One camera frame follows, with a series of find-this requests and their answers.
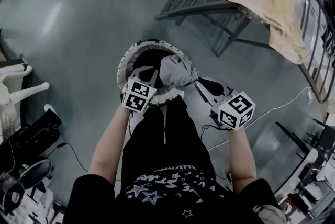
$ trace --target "white cable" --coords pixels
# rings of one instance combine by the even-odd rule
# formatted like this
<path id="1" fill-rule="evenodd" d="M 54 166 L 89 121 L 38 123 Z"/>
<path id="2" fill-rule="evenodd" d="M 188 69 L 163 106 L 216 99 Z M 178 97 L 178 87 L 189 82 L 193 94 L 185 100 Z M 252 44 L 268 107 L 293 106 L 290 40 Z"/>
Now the white cable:
<path id="1" fill-rule="evenodd" d="M 219 145 L 215 145 L 215 146 L 209 148 L 207 151 L 210 151 L 210 150 L 212 150 L 212 149 L 214 149 L 214 148 L 216 148 L 216 147 L 218 147 L 218 146 L 221 146 L 221 145 L 223 145 L 223 144 L 226 144 L 228 141 L 229 141 L 229 140 L 226 140 L 226 141 L 222 142 L 222 143 L 219 144 Z"/>
<path id="2" fill-rule="evenodd" d="M 250 124 L 248 124 L 247 127 L 246 127 L 246 129 L 247 129 L 249 126 L 253 125 L 256 121 L 258 121 L 259 119 L 261 119 L 261 118 L 262 118 L 263 116 L 265 116 L 266 114 L 272 112 L 273 110 L 275 110 L 275 109 L 280 109 L 280 108 L 282 108 L 282 107 L 284 107 L 284 106 L 286 106 L 286 105 L 292 103 L 292 102 L 293 102 L 294 100 L 296 100 L 296 99 L 298 98 L 298 96 L 299 96 L 304 90 L 306 90 L 306 89 L 311 89 L 311 88 L 310 88 L 310 87 L 305 87 L 305 88 L 302 89 L 302 90 L 299 92 L 299 94 L 297 94 L 296 97 L 293 98 L 290 102 L 288 102 L 288 103 L 286 103 L 286 104 L 284 104 L 284 105 L 282 105 L 282 106 L 279 106 L 279 107 L 276 107 L 276 108 L 272 108 L 272 109 L 270 109 L 269 111 L 263 113 L 260 117 L 258 117 L 258 118 L 255 119 L 253 122 L 251 122 Z M 311 100 L 308 104 L 311 104 L 311 103 L 312 103 L 313 98 L 314 98 L 314 95 L 312 96 L 312 100 Z M 226 140 L 226 141 L 222 142 L 221 144 L 215 145 L 215 146 L 209 148 L 207 151 L 210 151 L 210 150 L 212 150 L 212 149 L 214 149 L 214 148 L 216 148 L 216 147 L 218 147 L 218 146 L 221 146 L 221 145 L 225 144 L 225 143 L 228 142 L 228 141 L 229 141 L 229 140 Z"/>
<path id="3" fill-rule="evenodd" d="M 272 112 L 273 110 L 275 110 L 275 109 L 280 109 L 280 108 L 282 108 L 282 107 L 284 107 L 284 106 L 286 106 L 286 105 L 292 103 L 292 102 L 293 102 L 294 100 L 296 100 L 296 99 L 298 98 L 298 96 L 299 96 L 304 90 L 306 90 L 306 89 L 310 89 L 310 87 L 306 87 L 306 88 L 302 89 L 302 90 L 299 92 L 299 94 L 297 94 L 297 96 L 296 96 L 295 98 L 293 98 L 290 102 L 288 102 L 288 103 L 286 103 L 286 104 L 284 104 L 284 105 L 282 105 L 282 106 L 279 106 L 279 107 L 270 109 L 270 110 L 269 110 L 268 112 L 266 112 L 266 113 L 263 113 L 263 114 L 262 114 L 260 117 L 258 117 L 256 120 L 254 120 L 253 122 L 251 122 L 250 124 L 248 124 L 247 127 L 246 127 L 246 129 L 247 129 L 249 126 L 253 125 L 257 120 L 261 119 L 261 118 L 262 118 L 263 116 L 265 116 L 266 114 Z"/>
<path id="4" fill-rule="evenodd" d="M 8 140 L 9 145 L 10 145 L 10 150 L 12 151 L 12 157 L 13 157 L 13 162 L 14 162 L 13 168 L 10 169 L 10 170 L 5 174 L 5 176 L 4 176 L 4 179 L 6 179 L 7 175 L 8 175 L 11 171 L 13 171 L 13 169 L 15 168 L 15 159 L 14 159 L 14 154 L 13 154 L 13 147 L 12 147 L 12 144 L 10 143 L 10 140 L 9 140 L 8 136 L 6 136 L 6 135 L 0 135 L 0 137 L 5 137 L 5 138 Z"/>

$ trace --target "white mannequin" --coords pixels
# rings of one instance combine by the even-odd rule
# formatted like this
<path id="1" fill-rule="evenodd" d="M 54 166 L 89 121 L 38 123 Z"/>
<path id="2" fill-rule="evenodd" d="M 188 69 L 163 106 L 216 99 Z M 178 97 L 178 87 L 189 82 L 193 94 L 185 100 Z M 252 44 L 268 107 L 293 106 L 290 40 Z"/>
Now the white mannequin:
<path id="1" fill-rule="evenodd" d="M 26 70 L 23 72 L 8 72 L 0 76 L 0 135 L 9 137 L 15 132 L 14 125 L 16 121 L 16 110 L 14 105 L 16 103 L 37 92 L 47 90 L 50 87 L 49 83 L 43 83 L 35 87 L 9 93 L 7 86 L 3 83 L 3 80 L 5 78 L 24 77 L 31 71 L 32 67 L 27 66 Z"/>

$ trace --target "concrete floor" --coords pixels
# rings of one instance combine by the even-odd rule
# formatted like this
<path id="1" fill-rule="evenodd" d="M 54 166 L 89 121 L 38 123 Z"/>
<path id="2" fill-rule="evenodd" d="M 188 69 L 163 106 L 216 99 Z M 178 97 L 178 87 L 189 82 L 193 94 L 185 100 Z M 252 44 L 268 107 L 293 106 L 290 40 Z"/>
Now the concrete floor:
<path id="1" fill-rule="evenodd" d="M 140 39 L 166 40 L 183 50 L 203 76 L 219 77 L 245 91 L 256 103 L 254 119 L 294 98 L 307 82 L 298 67 L 278 53 L 234 43 L 216 58 L 211 47 L 217 27 L 203 18 L 190 18 L 180 27 L 155 21 L 167 0 L 3 0 L 0 27 L 12 55 L 23 54 L 33 66 L 31 85 L 48 81 L 51 88 L 28 99 L 30 121 L 50 103 L 63 119 L 62 140 L 74 147 L 88 168 L 95 146 L 119 106 L 116 71 L 125 51 Z M 259 26 L 249 26 L 243 38 L 267 40 Z M 186 91 L 188 111 L 198 131 L 212 124 L 209 108 L 193 88 Z M 321 118 L 320 106 L 307 105 L 306 92 L 290 105 L 271 112 L 247 129 L 259 177 L 276 190 L 299 163 L 297 147 L 275 125 L 276 121 L 302 137 L 317 130 L 311 117 Z M 209 148 L 227 139 L 225 132 L 208 129 Z M 217 173 L 229 167 L 229 146 L 211 152 Z M 85 174 L 70 148 L 51 155 L 55 170 L 51 189 L 67 203 L 74 180 Z M 220 184 L 227 182 L 218 179 Z"/>

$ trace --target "wire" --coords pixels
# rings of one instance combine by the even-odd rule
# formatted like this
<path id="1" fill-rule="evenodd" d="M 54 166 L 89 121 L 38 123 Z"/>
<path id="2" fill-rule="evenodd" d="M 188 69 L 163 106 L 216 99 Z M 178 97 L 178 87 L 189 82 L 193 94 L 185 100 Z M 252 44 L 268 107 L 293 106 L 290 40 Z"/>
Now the wire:
<path id="1" fill-rule="evenodd" d="M 269 114 L 270 112 L 272 112 L 273 110 L 275 110 L 275 109 L 280 109 L 280 108 L 282 108 L 282 107 L 284 107 L 284 106 L 286 106 L 286 105 L 292 103 L 292 102 L 293 102 L 294 100 L 296 100 L 296 99 L 298 98 L 298 96 L 299 96 L 304 90 L 306 90 L 306 89 L 310 89 L 310 87 L 305 87 L 304 89 L 302 89 L 302 90 L 299 92 L 299 94 L 297 94 L 296 97 L 293 98 L 290 102 L 287 102 L 286 104 L 284 104 L 284 105 L 282 105 L 282 106 L 279 106 L 279 107 L 270 109 L 268 112 L 263 113 L 263 114 L 262 114 L 260 117 L 258 117 L 256 120 L 254 120 L 253 122 L 251 122 L 250 124 L 248 124 L 247 127 L 246 127 L 246 129 L 247 129 L 249 126 L 253 125 L 256 121 L 258 121 L 259 119 L 261 119 L 263 116 L 265 116 L 265 115 Z"/>
<path id="2" fill-rule="evenodd" d="M 330 160 L 331 160 L 331 159 L 333 159 L 333 158 L 329 158 L 329 159 L 328 159 L 329 165 L 330 165 L 332 168 L 334 168 L 334 169 L 335 169 L 335 167 L 334 167 L 334 166 L 332 166 L 332 164 L 331 164 L 331 162 L 330 162 Z"/>
<path id="3" fill-rule="evenodd" d="M 9 140 L 9 138 L 8 138 L 8 136 L 6 136 L 6 135 L 0 135 L 0 137 L 5 137 L 7 140 L 8 140 L 8 143 L 9 143 L 9 145 L 10 145 L 10 150 L 12 151 L 12 157 L 13 157 L 13 168 L 12 169 L 10 169 L 6 174 L 5 174 L 5 176 L 4 176 L 4 179 L 7 177 L 7 175 L 11 172 L 11 171 L 13 171 L 14 170 L 14 168 L 15 168 L 15 159 L 14 159 L 14 154 L 13 154 L 13 147 L 12 147 L 12 144 L 10 143 L 10 140 Z"/>
<path id="4" fill-rule="evenodd" d="M 216 174 L 220 179 L 222 179 L 222 180 L 226 180 L 226 179 L 227 179 L 226 177 L 225 177 L 225 178 L 220 177 L 216 172 L 215 172 L 215 174 Z"/>
<path id="5" fill-rule="evenodd" d="M 305 87 L 305 88 L 302 89 L 302 90 L 299 92 L 299 94 L 297 94 L 296 97 L 293 98 L 290 102 L 288 102 L 288 103 L 286 103 L 286 104 L 284 104 L 284 105 L 282 105 L 282 106 L 279 106 L 279 107 L 276 107 L 276 108 L 272 108 L 272 109 L 270 109 L 269 111 L 263 113 L 260 117 L 258 117 L 258 118 L 255 119 L 253 122 L 251 122 L 250 124 L 248 124 L 247 127 L 246 127 L 246 129 L 247 129 L 249 126 L 253 125 L 256 121 L 258 121 L 259 119 L 261 119 L 263 116 L 265 116 L 265 115 L 269 114 L 270 112 L 272 112 L 273 110 L 275 110 L 275 109 L 280 109 L 280 108 L 282 108 L 282 107 L 284 107 L 284 106 L 286 106 L 286 105 L 292 103 L 292 102 L 293 102 L 294 100 L 296 100 L 296 99 L 298 98 L 298 96 L 299 96 L 304 90 L 306 90 L 306 89 L 311 89 L 311 88 L 310 88 L 310 87 Z M 203 137 L 204 131 L 205 131 L 206 129 L 208 129 L 209 127 L 213 127 L 213 128 L 215 128 L 215 129 L 217 129 L 217 130 L 224 130 L 224 129 L 221 129 L 221 128 L 218 128 L 218 127 L 216 127 L 216 126 L 212 126 L 212 125 L 203 125 L 203 126 L 202 126 L 203 132 L 202 132 L 202 134 L 201 134 L 201 139 L 202 139 L 202 137 Z M 210 151 L 210 150 L 212 150 L 212 149 L 214 149 L 214 148 L 216 148 L 216 147 L 218 147 L 218 146 L 221 146 L 221 145 L 225 144 L 227 141 L 228 141 L 228 140 L 225 140 L 224 142 L 222 142 L 222 143 L 220 143 L 220 144 L 218 144 L 218 145 L 215 145 L 215 146 L 209 148 L 207 151 Z"/>
<path id="6" fill-rule="evenodd" d="M 69 145 L 69 146 L 71 147 L 71 149 L 72 149 L 72 151 L 73 151 L 75 157 L 77 158 L 77 161 L 78 161 L 79 165 L 82 167 L 82 169 L 84 169 L 86 172 L 88 172 L 88 170 L 87 170 L 87 169 L 82 165 L 82 163 L 79 161 L 79 158 L 78 158 L 78 156 L 77 156 L 77 154 L 76 154 L 74 148 L 72 147 L 72 145 L 71 145 L 70 143 L 64 142 L 64 143 L 60 143 L 60 144 L 58 144 L 58 145 L 56 146 L 56 148 L 54 148 L 54 149 L 48 154 L 47 158 L 48 158 L 48 157 L 49 157 L 49 156 L 50 156 L 56 149 L 59 149 L 59 148 L 65 146 L 65 145 Z"/>
<path id="7" fill-rule="evenodd" d="M 129 117 L 129 120 L 128 120 L 128 130 L 129 130 L 129 135 L 130 135 L 130 136 L 131 136 L 130 121 L 132 120 L 132 118 L 133 118 L 133 112 L 131 112 L 130 117 Z"/>
<path id="8" fill-rule="evenodd" d="M 225 140 L 224 142 L 222 142 L 222 143 L 220 143 L 220 144 L 217 144 L 217 145 L 215 145 L 215 146 L 209 148 L 207 151 L 210 151 L 210 150 L 212 150 L 212 149 L 214 149 L 214 148 L 216 148 L 216 147 L 218 147 L 218 146 L 221 146 L 221 145 L 223 145 L 223 144 L 226 144 L 228 141 L 229 141 L 229 140 Z"/>

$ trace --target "black cable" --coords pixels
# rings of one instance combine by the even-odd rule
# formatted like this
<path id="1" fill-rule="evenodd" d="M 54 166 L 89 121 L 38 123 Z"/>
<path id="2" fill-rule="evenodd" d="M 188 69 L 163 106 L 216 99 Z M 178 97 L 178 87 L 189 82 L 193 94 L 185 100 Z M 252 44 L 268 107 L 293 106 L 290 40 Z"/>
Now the black cable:
<path id="1" fill-rule="evenodd" d="M 65 145 L 67 145 L 67 144 L 71 147 L 71 149 L 72 149 L 72 151 L 73 151 L 75 157 L 77 158 L 78 163 L 79 163 L 80 166 L 82 167 L 82 169 L 84 169 L 86 172 L 88 172 L 88 170 L 87 170 L 87 169 L 82 165 L 82 163 L 79 161 L 78 156 L 77 156 L 77 154 L 75 153 L 75 150 L 74 150 L 74 148 L 72 147 L 72 145 L 71 145 L 70 143 L 63 142 L 63 143 L 58 144 L 57 147 L 54 148 L 54 149 L 48 154 L 47 158 L 48 158 L 48 157 L 49 157 L 49 156 L 50 156 L 56 149 L 59 149 L 59 148 L 65 146 Z"/>
<path id="2" fill-rule="evenodd" d="M 130 121 L 134 117 L 133 111 L 131 112 L 130 118 L 128 120 L 128 129 L 129 129 L 129 135 L 131 136 L 131 130 L 130 130 Z"/>
<path id="3" fill-rule="evenodd" d="M 231 128 L 219 128 L 219 127 L 212 126 L 212 125 L 203 125 L 203 126 L 201 126 L 201 128 L 202 128 L 202 130 L 203 130 L 203 132 L 201 133 L 201 136 L 200 136 L 201 140 L 203 139 L 203 135 L 204 135 L 205 130 L 207 130 L 209 127 L 213 127 L 213 128 L 215 128 L 215 129 L 217 129 L 217 130 L 221 130 L 221 131 L 229 131 L 229 130 L 232 130 Z"/>
<path id="4" fill-rule="evenodd" d="M 227 178 L 220 177 L 216 172 L 215 172 L 215 174 L 216 174 L 220 179 L 222 179 L 222 180 L 226 180 L 226 179 L 227 179 Z"/>
<path id="5" fill-rule="evenodd" d="M 217 129 L 217 130 L 221 130 L 221 131 L 229 131 L 229 130 L 232 130 L 231 128 L 219 128 L 219 127 L 217 127 L 217 126 L 212 126 L 212 125 L 203 125 L 201 128 L 202 128 L 202 129 L 204 129 L 204 128 L 208 129 L 209 127 L 213 127 L 213 128 L 215 128 L 215 129 Z"/>
<path id="6" fill-rule="evenodd" d="M 67 145 L 69 145 L 69 146 L 71 147 L 71 149 L 72 149 L 72 151 L 73 151 L 75 157 L 77 158 L 78 163 L 79 163 L 80 166 L 82 167 L 82 169 L 84 169 L 86 172 L 88 172 L 88 170 L 87 170 L 85 167 L 83 167 L 82 163 L 79 161 L 78 156 L 77 156 L 77 154 L 75 153 L 75 151 L 74 151 L 72 145 L 71 145 L 70 143 L 67 143 Z"/>

